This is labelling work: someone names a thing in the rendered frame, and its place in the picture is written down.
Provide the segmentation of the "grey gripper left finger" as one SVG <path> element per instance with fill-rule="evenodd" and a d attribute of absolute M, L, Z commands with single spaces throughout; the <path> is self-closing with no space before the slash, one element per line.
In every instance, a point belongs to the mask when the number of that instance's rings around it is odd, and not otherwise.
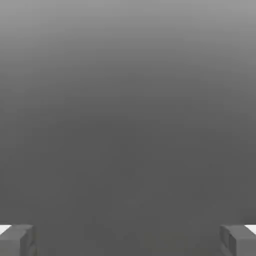
<path fill-rule="evenodd" d="M 38 256 L 37 229 L 31 224 L 14 224 L 0 234 L 0 256 Z"/>

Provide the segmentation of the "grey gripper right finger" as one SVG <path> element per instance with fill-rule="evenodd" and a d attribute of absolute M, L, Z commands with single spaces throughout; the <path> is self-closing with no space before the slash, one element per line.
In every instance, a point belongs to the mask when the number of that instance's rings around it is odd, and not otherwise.
<path fill-rule="evenodd" d="M 256 256 L 256 224 L 221 225 L 221 256 Z"/>

